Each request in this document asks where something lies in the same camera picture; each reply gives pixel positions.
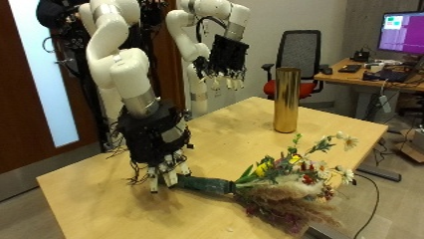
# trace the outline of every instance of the door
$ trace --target door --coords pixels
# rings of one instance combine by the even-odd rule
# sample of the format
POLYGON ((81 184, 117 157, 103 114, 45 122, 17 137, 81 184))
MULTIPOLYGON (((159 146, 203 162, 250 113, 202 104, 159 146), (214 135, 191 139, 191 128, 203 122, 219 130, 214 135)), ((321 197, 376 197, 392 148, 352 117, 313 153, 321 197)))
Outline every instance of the door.
MULTIPOLYGON (((175 1, 168 8, 175 8, 175 1)), ((54 146, 8 1, 0 1, 0 9, 0 181, 5 181, 1 175, 91 145, 98 138, 94 117, 79 83, 61 68, 78 140, 59 147, 54 146)), ((166 28, 162 28, 155 38, 155 54, 162 97, 171 99, 182 109, 184 95, 180 57, 166 28)), ((1 183, 0 192, 1 200, 5 195, 1 183)))

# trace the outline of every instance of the white wall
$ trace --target white wall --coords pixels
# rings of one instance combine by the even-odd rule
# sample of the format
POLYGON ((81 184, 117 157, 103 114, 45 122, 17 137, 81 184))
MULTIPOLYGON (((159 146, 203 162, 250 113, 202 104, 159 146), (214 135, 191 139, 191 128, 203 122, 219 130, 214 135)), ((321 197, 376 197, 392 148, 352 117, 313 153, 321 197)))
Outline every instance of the white wall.
MULTIPOLYGON (((275 63, 283 31, 295 29, 320 30, 320 63, 332 65, 341 59, 347 0, 232 0, 231 2, 246 6, 251 11, 242 39, 250 45, 246 56, 244 88, 234 92, 227 90, 224 83, 222 83, 219 96, 215 96, 215 92, 208 90, 210 112, 250 97, 264 98, 262 86, 265 82, 265 72, 260 66, 264 63, 275 63)), ((195 28, 187 29, 187 32, 195 38, 195 28)), ((203 37, 208 46, 211 46, 214 34, 222 34, 222 29, 214 22, 210 22, 210 32, 208 36, 203 37)), ((324 85, 324 90, 319 94, 301 101, 331 102, 333 101, 333 92, 333 86, 324 85)), ((186 89, 186 101, 188 108, 188 89, 186 89)))

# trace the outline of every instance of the red chair seat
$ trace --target red chair seat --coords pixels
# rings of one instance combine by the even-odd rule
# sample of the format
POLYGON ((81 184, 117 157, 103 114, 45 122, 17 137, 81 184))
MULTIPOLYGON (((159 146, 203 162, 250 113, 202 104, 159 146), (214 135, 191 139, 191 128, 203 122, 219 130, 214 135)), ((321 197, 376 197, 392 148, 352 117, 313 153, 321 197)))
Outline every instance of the red chair seat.
MULTIPOLYGON (((315 83, 301 83, 300 90, 299 90, 299 98, 304 99, 309 97, 309 94, 312 93, 315 87, 316 87, 315 83)), ((268 82, 265 82, 263 86, 263 92, 265 93, 267 96, 273 96, 275 80, 269 80, 268 82)))

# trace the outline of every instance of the flower bouquet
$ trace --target flower bouquet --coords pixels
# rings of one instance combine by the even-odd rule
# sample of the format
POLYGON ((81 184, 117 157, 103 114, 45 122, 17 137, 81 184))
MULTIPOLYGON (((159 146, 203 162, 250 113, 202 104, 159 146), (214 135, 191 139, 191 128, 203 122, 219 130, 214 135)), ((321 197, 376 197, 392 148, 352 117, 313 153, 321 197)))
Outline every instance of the flower bouquet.
POLYGON ((248 216, 259 216, 291 235, 297 234, 309 221, 339 226, 328 214, 335 208, 325 203, 333 196, 328 181, 339 174, 343 183, 349 183, 353 173, 340 166, 328 168, 324 161, 313 161, 309 155, 316 151, 328 152, 335 146, 335 138, 344 141, 344 150, 348 150, 356 145, 357 138, 343 132, 324 136, 304 154, 296 149, 300 138, 299 133, 280 158, 265 156, 244 170, 236 181, 180 175, 178 186, 219 194, 232 193, 248 216))

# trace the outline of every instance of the yellow flower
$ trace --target yellow flower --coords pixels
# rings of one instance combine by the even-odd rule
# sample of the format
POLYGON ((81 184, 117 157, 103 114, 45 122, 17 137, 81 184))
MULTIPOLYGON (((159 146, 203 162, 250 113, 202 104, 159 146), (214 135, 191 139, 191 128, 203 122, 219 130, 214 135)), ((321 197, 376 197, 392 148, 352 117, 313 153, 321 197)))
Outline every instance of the yellow flower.
POLYGON ((258 175, 259 177, 263 177, 264 176, 264 172, 272 168, 272 163, 271 161, 267 161, 267 162, 263 162, 260 165, 256 166, 255 168, 255 175, 258 175))
POLYGON ((299 154, 295 154, 288 162, 291 164, 295 164, 299 162, 300 159, 301 159, 301 156, 299 154))

